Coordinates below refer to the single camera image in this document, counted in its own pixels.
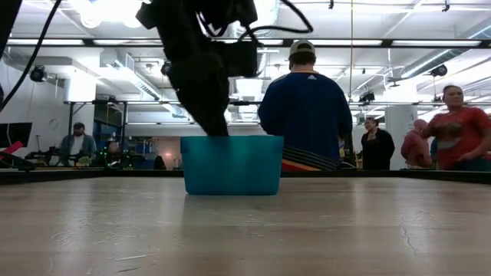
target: teal plastic bin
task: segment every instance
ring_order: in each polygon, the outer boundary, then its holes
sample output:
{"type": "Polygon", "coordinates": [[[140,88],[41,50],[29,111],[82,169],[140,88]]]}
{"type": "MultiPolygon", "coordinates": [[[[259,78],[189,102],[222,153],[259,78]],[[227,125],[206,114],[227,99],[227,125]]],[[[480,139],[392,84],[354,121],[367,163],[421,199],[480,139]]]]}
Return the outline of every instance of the teal plastic bin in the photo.
{"type": "Polygon", "coordinates": [[[271,196],[278,193],[283,137],[181,138],[190,195],[271,196]]]}

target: table surface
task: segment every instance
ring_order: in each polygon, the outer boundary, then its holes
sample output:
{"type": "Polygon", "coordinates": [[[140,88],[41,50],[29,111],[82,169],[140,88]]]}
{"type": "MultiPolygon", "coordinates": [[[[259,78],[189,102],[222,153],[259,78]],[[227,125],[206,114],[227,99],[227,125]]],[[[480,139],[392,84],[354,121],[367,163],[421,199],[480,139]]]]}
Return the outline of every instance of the table surface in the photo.
{"type": "Polygon", "coordinates": [[[23,275],[489,275],[491,186],[283,179],[270,197],[182,179],[0,186],[0,271],[23,275]]]}

